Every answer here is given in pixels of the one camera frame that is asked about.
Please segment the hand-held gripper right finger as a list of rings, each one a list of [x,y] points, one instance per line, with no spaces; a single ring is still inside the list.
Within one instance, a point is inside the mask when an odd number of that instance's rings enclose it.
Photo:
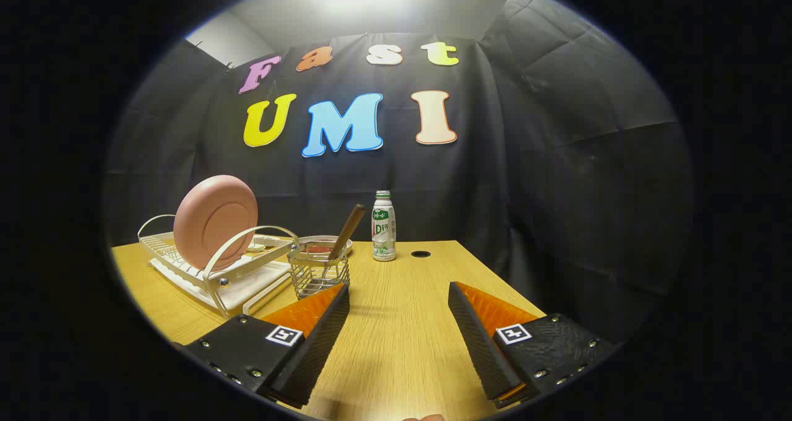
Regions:
[[[498,409],[552,393],[616,350],[563,314],[535,316],[463,282],[450,283],[448,307]]]

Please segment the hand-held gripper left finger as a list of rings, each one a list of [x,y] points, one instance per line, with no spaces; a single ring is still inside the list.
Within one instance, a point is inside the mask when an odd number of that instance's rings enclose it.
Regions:
[[[309,403],[349,308],[349,288],[337,284],[263,318],[231,318],[186,344],[184,353],[249,392],[300,409]]]

